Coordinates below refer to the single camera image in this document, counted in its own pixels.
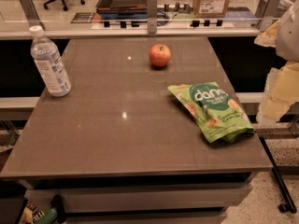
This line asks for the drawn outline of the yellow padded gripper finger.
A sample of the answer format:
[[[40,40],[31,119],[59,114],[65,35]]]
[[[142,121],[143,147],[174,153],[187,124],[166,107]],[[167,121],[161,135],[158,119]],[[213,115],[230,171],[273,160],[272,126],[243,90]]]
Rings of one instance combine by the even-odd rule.
[[[258,122],[278,122],[290,107],[299,101],[299,62],[288,61],[280,68],[271,68],[267,76]]]
[[[274,48],[276,46],[276,36],[279,23],[280,21],[275,21],[265,32],[261,33],[254,39],[254,43],[262,47]]]

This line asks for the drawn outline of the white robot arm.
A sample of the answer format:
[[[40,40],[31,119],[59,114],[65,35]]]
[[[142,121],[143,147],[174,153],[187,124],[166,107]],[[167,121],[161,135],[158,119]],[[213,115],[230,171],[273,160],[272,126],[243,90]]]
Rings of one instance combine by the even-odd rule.
[[[280,69],[270,69],[258,107],[259,123],[275,123],[299,101],[299,0],[254,43],[275,48],[276,55],[287,61]]]

